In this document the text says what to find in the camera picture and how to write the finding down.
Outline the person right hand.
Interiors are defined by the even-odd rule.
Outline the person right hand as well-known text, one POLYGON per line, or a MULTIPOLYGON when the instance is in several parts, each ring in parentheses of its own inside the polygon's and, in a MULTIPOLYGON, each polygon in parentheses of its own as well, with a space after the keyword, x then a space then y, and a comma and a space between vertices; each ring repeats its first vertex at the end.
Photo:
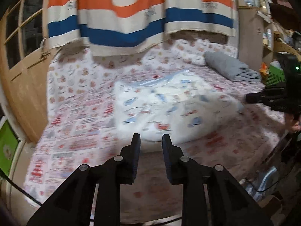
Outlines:
POLYGON ((285 128, 287 131, 291 133, 296 133, 300 131, 300 122, 295 120, 292 114, 285 113, 284 120, 285 128))

